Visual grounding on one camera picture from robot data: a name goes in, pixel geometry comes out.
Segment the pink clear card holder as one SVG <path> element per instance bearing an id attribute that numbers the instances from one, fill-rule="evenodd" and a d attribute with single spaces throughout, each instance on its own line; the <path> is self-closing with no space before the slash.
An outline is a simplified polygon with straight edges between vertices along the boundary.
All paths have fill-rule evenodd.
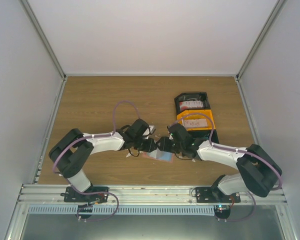
<path id="1" fill-rule="evenodd" d="M 142 157 L 147 159 L 162 161 L 166 163 L 172 163 L 174 160 L 174 155 L 172 153 L 166 151 L 160 151 L 159 149 L 156 149 L 152 152 L 143 152 Z"/>

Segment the white red card orange bin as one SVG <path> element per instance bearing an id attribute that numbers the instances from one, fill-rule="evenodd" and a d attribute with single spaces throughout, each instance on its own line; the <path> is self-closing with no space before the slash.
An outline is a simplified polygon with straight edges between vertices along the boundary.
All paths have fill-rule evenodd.
<path id="1" fill-rule="evenodd" d="M 186 129 L 194 129 L 194 128 L 207 128 L 209 125 L 205 118 L 198 119 L 183 119 L 182 125 Z"/>

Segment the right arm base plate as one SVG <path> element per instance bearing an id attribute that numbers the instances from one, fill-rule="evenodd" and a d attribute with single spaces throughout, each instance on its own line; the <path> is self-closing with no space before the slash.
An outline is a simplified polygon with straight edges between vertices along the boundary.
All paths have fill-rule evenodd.
<path id="1" fill-rule="evenodd" d="M 210 186 L 197 186 L 190 191 L 190 195 L 195 198 L 197 203 L 214 203 L 214 204 L 232 204 L 240 203 L 240 194 L 232 193 L 231 195 L 225 195 L 218 189 L 214 189 Z"/>

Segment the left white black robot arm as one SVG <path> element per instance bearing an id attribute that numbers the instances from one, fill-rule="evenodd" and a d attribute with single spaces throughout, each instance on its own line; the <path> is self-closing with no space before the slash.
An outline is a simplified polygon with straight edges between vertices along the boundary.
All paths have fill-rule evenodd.
<path id="1" fill-rule="evenodd" d="M 49 152 L 53 162 L 52 171 L 60 174 L 75 190 L 76 197 L 88 202 L 93 197 L 93 187 L 83 171 L 88 157 L 107 151 L 130 151 L 151 153 L 157 149 L 150 137 L 155 127 L 138 118 L 109 133 L 89 134 L 79 129 L 70 130 Z"/>

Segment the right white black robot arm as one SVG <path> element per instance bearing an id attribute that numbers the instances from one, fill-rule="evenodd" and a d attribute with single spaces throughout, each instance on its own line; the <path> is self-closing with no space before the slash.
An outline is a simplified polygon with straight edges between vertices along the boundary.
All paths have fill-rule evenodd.
<path id="1" fill-rule="evenodd" d="M 168 128 L 169 137 L 161 137 L 156 146 L 160 151 L 181 154 L 190 160 L 216 162 L 238 170 L 234 175 L 221 175 L 211 186 L 211 196 L 218 203 L 229 195 L 251 192 L 265 198 L 270 191 L 282 186 L 282 170 L 266 151 L 257 144 L 232 147 L 193 137 L 177 123 Z"/>

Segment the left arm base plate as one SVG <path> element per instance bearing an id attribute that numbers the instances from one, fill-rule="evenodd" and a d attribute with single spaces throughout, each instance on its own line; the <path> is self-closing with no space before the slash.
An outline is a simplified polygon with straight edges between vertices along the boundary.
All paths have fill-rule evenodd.
<path id="1" fill-rule="evenodd" d="M 98 194 L 84 195 L 76 192 L 71 186 L 65 189 L 65 192 L 61 193 L 60 196 L 63 197 L 63 201 L 66 203 L 106 203 L 108 201 L 109 188 L 106 186 L 93 186 L 86 190 L 86 193 L 100 192 Z"/>

